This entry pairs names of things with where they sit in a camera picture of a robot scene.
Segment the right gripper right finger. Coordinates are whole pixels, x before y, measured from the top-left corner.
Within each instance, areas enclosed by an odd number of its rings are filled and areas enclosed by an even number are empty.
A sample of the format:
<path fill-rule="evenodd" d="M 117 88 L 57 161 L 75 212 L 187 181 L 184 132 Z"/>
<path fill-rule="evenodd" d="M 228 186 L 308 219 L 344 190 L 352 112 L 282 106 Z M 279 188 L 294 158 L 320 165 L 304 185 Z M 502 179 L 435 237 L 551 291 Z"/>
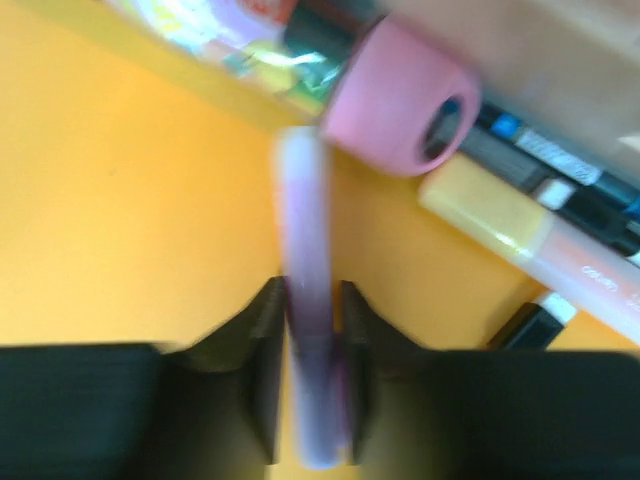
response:
<path fill-rule="evenodd" d="M 384 410 L 382 384 L 416 376 L 430 350 L 379 315 L 356 283 L 342 281 L 339 293 L 349 446 L 352 461 L 360 463 Z"/>

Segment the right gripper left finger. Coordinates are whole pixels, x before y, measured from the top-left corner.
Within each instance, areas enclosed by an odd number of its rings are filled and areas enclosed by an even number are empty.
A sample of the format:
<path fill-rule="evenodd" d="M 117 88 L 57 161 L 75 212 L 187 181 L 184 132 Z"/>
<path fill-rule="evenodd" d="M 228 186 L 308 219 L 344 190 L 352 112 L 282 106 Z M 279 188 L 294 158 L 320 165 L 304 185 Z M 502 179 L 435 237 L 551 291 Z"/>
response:
<path fill-rule="evenodd" d="M 234 317 L 171 357 L 171 420 L 192 465 L 275 461 L 287 294 L 272 277 Z"/>

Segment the pink eraser marker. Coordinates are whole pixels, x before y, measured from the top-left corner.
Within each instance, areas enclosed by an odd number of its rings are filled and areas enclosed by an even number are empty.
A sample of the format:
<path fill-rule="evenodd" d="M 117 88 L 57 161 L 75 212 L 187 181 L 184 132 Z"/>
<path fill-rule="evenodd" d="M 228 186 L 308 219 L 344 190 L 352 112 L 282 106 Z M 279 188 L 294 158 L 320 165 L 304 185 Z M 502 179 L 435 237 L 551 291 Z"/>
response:
<path fill-rule="evenodd" d="M 334 330 L 329 156 L 317 130 L 297 126 L 281 131 L 274 167 L 298 452 L 304 467 L 328 470 L 342 461 L 346 420 Z"/>

